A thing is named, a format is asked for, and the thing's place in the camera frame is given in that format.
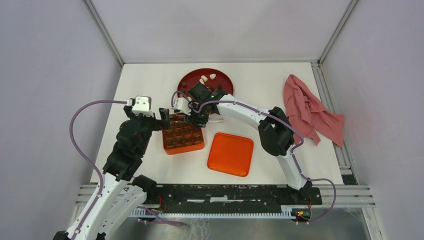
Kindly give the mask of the orange chocolate box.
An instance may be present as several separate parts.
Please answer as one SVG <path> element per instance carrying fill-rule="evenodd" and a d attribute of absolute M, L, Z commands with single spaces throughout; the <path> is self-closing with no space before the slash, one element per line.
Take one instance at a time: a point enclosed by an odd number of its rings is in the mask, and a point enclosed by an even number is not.
<path fill-rule="evenodd" d="M 205 140 L 202 129 L 184 121 L 182 113 L 169 116 L 170 127 L 162 131 L 163 149 L 168 155 L 202 150 Z"/>

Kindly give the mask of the metal tongs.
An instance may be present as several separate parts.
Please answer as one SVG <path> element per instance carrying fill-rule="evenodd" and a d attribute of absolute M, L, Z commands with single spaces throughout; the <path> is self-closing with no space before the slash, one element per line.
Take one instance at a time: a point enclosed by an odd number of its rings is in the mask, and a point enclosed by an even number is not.
<path fill-rule="evenodd" d="M 207 124 L 222 124 L 225 121 L 223 117 L 218 116 L 210 116 L 207 120 L 190 120 L 185 114 L 172 114 L 169 119 L 173 123 L 190 123 L 202 128 Z"/>

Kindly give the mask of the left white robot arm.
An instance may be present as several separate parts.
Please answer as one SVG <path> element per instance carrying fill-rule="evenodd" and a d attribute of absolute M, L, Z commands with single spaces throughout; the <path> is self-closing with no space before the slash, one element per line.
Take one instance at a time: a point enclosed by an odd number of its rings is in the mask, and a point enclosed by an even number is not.
<path fill-rule="evenodd" d="M 160 119 L 156 119 L 152 111 L 138 110 L 134 106 L 123 109 L 128 120 L 119 127 L 96 191 L 74 223 L 55 234 L 55 240 L 108 240 L 136 207 L 156 200 L 156 182 L 143 175 L 135 177 L 124 197 L 119 201 L 116 198 L 142 164 L 152 133 L 170 127 L 170 111 L 160 108 Z"/>

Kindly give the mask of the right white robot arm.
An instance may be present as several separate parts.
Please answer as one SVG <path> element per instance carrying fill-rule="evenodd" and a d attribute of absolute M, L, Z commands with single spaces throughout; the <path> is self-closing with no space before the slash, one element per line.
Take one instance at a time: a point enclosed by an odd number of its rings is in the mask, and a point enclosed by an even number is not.
<path fill-rule="evenodd" d="M 195 84 L 189 91 L 190 112 L 186 120 L 199 127 L 205 127 L 211 114 L 231 117 L 258 131 L 262 148 L 276 157 L 282 168 L 289 199 L 302 204 L 309 198 L 312 183 L 304 176 L 300 163 L 295 157 L 294 129 L 284 111 L 275 106 L 272 109 L 252 106 L 237 100 L 222 89 L 210 91 L 201 83 Z"/>

